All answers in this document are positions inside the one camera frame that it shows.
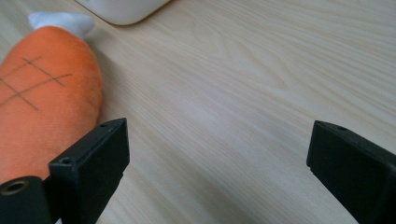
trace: tabletop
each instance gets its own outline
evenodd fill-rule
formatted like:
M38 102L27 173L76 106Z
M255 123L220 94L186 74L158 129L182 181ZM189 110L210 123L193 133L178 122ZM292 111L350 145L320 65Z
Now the tabletop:
M396 153L396 1L173 0L118 26L0 0L0 60L35 10L94 17L101 121L128 119L100 224L356 223L306 166L314 121Z

